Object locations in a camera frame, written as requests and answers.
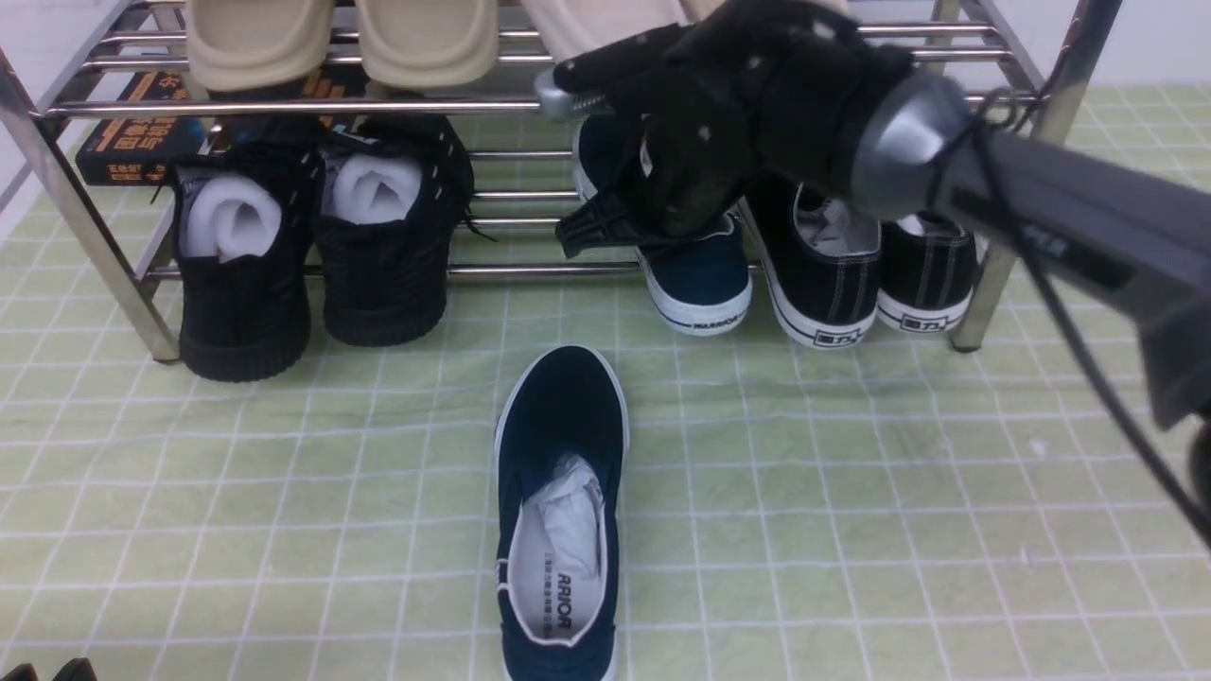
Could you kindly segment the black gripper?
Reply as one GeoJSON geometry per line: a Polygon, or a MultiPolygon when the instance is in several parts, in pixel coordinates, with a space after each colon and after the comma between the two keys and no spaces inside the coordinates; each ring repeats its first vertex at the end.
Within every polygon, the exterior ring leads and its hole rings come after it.
{"type": "Polygon", "coordinates": [[[727,1],[696,25],[659,25],[539,73],[541,115],[610,111],[641,124],[641,150],[557,221],[563,254],[679,246],[708,236],[761,174],[851,198],[863,128],[913,58],[866,42],[809,1],[727,1]]]}

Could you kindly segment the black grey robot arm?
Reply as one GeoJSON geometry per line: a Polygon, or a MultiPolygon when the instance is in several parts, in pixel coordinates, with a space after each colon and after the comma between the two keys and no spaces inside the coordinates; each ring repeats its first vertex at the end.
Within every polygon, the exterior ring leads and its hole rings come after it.
{"type": "Polygon", "coordinates": [[[568,257],[701,238],[762,173],[813,185],[878,219],[926,211],[1003,244],[1117,427],[1199,536],[1209,536],[1209,427],[1187,493],[1094,362],[1057,276],[1133,322],[1159,429],[1209,418],[1209,195],[1016,135],[954,81],[810,1],[728,1],[561,61],[534,82],[541,111],[610,109],[648,158],[558,221],[568,257]]]}

